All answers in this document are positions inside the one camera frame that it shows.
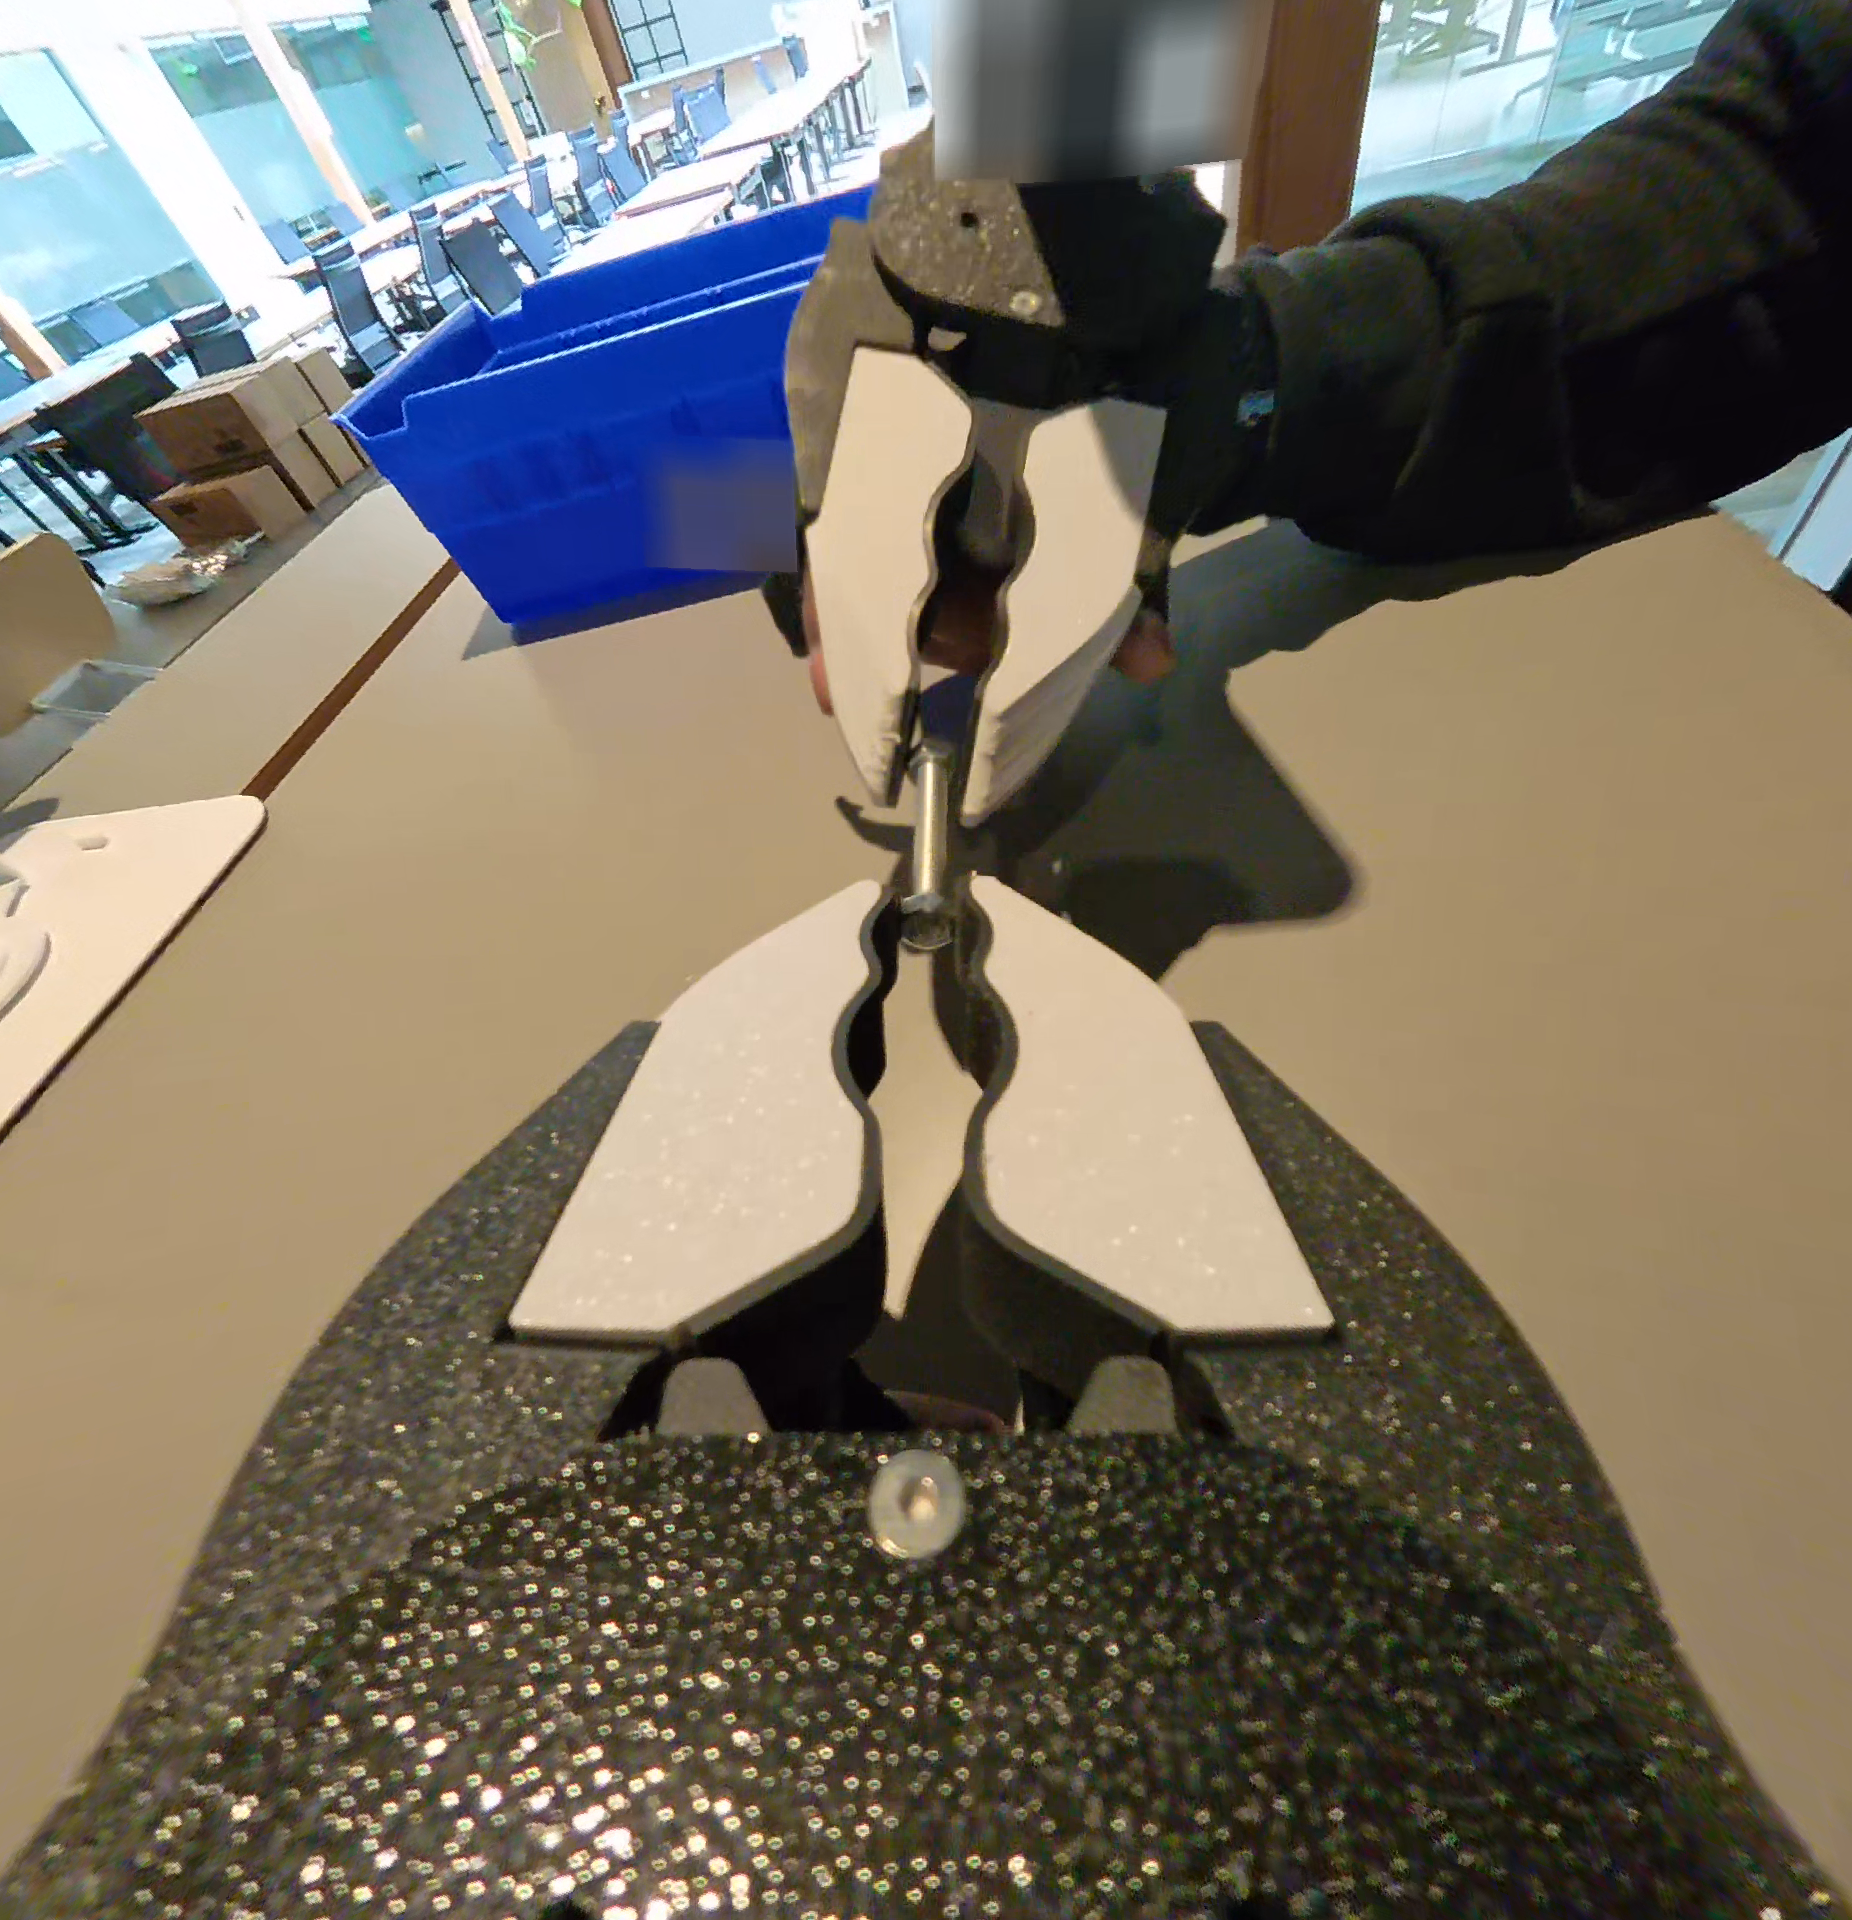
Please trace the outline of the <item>group of black chairs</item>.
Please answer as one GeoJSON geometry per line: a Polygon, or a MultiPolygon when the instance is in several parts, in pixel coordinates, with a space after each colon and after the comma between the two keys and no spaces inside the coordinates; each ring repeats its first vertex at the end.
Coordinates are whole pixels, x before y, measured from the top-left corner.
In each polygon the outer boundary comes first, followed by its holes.
{"type": "Polygon", "coordinates": [[[132,550],[141,412],[277,359],[338,415],[457,308],[861,183],[905,4],[0,4],[0,549],[132,550]]]}

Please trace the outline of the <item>rows of long tables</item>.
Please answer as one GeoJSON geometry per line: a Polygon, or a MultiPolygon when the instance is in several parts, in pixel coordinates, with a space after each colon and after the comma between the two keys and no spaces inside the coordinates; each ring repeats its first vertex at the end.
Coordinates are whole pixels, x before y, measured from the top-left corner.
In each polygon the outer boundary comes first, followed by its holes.
{"type": "Polygon", "coordinates": [[[623,255],[643,253],[711,227],[793,207],[777,189],[802,180],[815,195],[845,185],[852,155],[829,156],[829,141],[863,124],[858,85],[867,66],[839,75],[829,97],[818,75],[782,89],[722,129],[706,155],[646,180],[611,203],[603,167],[621,147],[571,150],[594,167],[583,197],[596,222],[568,234],[540,218],[517,187],[535,189],[544,164],[473,183],[442,203],[422,203],[355,233],[332,234],[321,249],[283,260],[277,280],[299,293],[287,322],[270,330],[241,324],[225,305],[188,307],[145,328],[126,328],[69,368],[0,395],[0,449],[15,459],[92,552],[128,545],[135,532],[75,470],[104,473],[118,495],[141,511],[151,489],[176,479],[141,427],[128,416],[176,393],[169,367],[188,364],[197,380],[282,359],[302,344],[326,348],[351,390],[386,373],[411,341],[444,324],[459,305],[500,316],[524,298],[525,282],[564,277],[623,255]]]}

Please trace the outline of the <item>brown cardboard box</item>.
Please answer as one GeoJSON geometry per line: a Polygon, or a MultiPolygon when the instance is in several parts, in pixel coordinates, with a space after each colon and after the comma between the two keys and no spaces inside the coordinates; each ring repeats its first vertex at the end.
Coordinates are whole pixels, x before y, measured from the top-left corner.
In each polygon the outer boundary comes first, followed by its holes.
{"type": "Polygon", "coordinates": [[[147,512],[190,552],[224,542],[280,541],[312,515],[272,462],[197,479],[160,492],[147,512]]]}
{"type": "Polygon", "coordinates": [[[329,415],[299,360],[276,357],[190,386],[134,420],[179,482],[265,462],[312,420],[329,415]]]}
{"type": "Polygon", "coordinates": [[[328,473],[335,489],[344,489],[370,470],[338,416],[351,399],[351,388],[328,348],[290,351],[282,357],[314,401],[314,416],[299,427],[299,436],[328,473]]]}

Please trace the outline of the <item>person's right forearm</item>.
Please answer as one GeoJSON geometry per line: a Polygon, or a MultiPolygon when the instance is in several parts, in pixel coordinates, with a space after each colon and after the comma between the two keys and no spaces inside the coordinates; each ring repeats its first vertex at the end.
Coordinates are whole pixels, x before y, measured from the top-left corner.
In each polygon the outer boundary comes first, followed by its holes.
{"type": "Polygon", "coordinates": [[[1429,562],[1701,511],[1852,431],[1852,4],[1734,4],[1532,179],[1243,280],[1276,373],[1250,516],[1429,562]]]}

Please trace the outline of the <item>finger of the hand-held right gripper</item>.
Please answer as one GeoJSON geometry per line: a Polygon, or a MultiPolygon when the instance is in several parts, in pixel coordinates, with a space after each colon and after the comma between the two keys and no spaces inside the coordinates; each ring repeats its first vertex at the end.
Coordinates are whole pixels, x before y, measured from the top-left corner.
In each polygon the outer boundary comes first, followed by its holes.
{"type": "Polygon", "coordinates": [[[1054,412],[978,403],[961,534],[996,537],[1000,640],[971,709],[960,821],[1048,765],[1139,608],[1163,411],[1122,396],[1054,412]]]}
{"type": "Polygon", "coordinates": [[[923,663],[918,626],[937,581],[936,521],[969,455],[964,396],[926,360],[858,348],[800,591],[808,681],[865,803],[907,780],[920,696],[953,676],[923,663]]]}

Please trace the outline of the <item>silver bolt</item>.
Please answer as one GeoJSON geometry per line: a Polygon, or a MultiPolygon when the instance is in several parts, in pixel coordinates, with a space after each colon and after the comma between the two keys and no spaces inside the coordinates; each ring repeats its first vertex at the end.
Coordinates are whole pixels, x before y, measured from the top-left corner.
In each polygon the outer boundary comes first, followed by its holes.
{"type": "Polygon", "coordinates": [[[953,891],[953,778],[948,769],[926,766],[907,776],[912,826],[903,886],[898,901],[898,936],[903,948],[932,954],[945,948],[958,931],[953,891]]]}

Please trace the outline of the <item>blue plastic bin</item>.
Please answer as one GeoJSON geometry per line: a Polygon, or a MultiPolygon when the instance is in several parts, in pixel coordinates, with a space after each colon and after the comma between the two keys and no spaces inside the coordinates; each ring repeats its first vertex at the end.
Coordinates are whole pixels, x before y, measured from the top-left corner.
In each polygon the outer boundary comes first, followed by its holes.
{"type": "Polygon", "coordinates": [[[811,282],[831,229],[861,222],[869,185],[708,227],[524,288],[473,330],[483,364],[512,368],[700,318],[811,282]]]}
{"type": "Polygon", "coordinates": [[[746,587],[793,564],[786,293],[514,367],[473,307],[342,411],[512,626],[746,587]]]}

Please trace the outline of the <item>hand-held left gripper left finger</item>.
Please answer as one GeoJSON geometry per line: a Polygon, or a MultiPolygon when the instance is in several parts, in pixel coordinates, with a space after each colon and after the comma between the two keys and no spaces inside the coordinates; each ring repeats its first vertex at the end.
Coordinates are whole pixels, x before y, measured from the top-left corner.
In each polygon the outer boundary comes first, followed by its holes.
{"type": "Polygon", "coordinates": [[[888,1283],[896,904],[853,880],[684,989],[514,1297],[521,1345],[732,1365],[771,1429],[845,1422],[888,1283]]]}

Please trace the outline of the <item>person's right hand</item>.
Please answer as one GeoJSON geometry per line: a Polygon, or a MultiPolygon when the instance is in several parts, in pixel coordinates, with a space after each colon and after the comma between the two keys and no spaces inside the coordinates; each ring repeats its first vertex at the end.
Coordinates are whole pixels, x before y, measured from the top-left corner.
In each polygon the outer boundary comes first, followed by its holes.
{"type": "Polygon", "coordinates": [[[1114,670],[1137,687],[1156,687],[1174,667],[1169,564],[1177,541],[1254,515],[1278,406],[1280,355],[1258,288],[1274,259],[1271,249],[1250,246],[1115,371],[1115,395],[1163,419],[1134,569],[1137,607],[1112,657],[1114,670]]]}

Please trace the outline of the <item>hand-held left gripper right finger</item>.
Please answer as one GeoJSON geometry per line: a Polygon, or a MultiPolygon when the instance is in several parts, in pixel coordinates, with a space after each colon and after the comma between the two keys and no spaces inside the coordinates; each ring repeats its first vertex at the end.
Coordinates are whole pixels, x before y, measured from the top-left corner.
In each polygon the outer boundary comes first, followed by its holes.
{"type": "Polygon", "coordinates": [[[1175,1389],[1194,1358],[1337,1337],[1222,1083],[1224,1028],[994,876],[964,886],[956,972],[978,1093],[960,1304],[1009,1368],[1021,1429],[1062,1429],[1106,1365],[1175,1389]]]}

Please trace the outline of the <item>white base board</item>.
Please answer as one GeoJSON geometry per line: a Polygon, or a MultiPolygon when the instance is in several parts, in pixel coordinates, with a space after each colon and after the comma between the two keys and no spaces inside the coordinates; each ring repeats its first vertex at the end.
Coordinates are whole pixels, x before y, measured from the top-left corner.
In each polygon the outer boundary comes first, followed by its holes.
{"type": "Polygon", "coordinates": [[[207,901],[268,822],[234,795],[52,819],[10,854],[32,880],[47,961],[0,1023],[0,1140],[207,901]]]}

